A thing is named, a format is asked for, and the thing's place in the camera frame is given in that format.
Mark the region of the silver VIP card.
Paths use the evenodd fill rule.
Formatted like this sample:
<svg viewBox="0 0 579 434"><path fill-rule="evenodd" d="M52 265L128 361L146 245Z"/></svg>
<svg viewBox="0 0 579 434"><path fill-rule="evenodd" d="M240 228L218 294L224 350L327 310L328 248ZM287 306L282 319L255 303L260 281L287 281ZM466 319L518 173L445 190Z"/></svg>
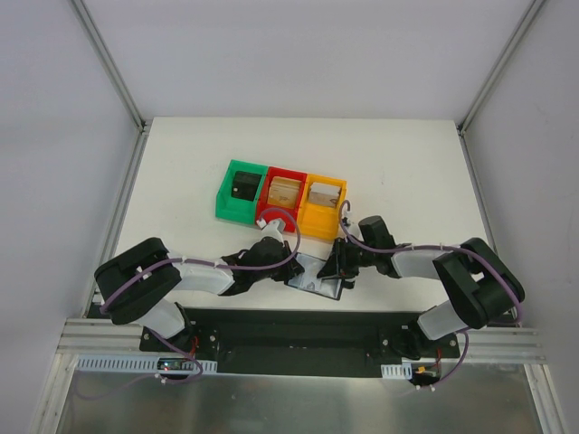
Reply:
<svg viewBox="0 0 579 434"><path fill-rule="evenodd" d="M308 292L321 294L324 291L328 291L330 281L317 278L317 273L304 272L299 277L297 287Z"/></svg>

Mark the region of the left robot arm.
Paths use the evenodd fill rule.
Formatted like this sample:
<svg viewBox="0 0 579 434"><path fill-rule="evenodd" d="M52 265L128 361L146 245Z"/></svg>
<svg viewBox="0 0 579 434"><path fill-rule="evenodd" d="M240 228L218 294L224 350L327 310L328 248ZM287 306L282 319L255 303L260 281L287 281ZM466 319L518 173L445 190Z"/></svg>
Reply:
<svg viewBox="0 0 579 434"><path fill-rule="evenodd" d="M167 296L173 291L202 291L233 297L257 282L287 282L305 269L284 240L284 222L260 221L261 238L249 249L214 261L174 256L161 239L148 238L94 272L103 298L100 312L115 325L137 324L170 351L192 354L197 336L185 308Z"/></svg>

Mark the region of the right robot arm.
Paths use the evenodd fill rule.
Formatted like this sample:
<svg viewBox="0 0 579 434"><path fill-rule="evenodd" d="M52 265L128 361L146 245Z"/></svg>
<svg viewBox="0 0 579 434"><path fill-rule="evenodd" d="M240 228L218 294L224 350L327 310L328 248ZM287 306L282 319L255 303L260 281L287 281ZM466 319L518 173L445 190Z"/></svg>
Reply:
<svg viewBox="0 0 579 434"><path fill-rule="evenodd" d="M398 244L380 216L366 217L352 232L334 240L320 279L338 278L351 286L361 268L374 267L389 278L427 278L441 282L448 300L412 319L389 339L399 356L418 360L435 351L440 340L468 329L481 329L509 309L518 309L525 291L492 248L480 238L459 246L419 249Z"/></svg>

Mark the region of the black leather card holder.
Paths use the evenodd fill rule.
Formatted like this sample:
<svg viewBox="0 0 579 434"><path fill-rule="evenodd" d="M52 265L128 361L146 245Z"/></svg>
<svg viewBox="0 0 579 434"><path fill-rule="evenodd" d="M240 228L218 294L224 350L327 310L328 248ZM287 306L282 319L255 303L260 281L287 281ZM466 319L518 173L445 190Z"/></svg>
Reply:
<svg viewBox="0 0 579 434"><path fill-rule="evenodd" d="M299 253L296 259L304 271L286 281L287 287L332 300L341 298L343 288L340 279L318 277L325 265L324 260L303 253Z"/></svg>

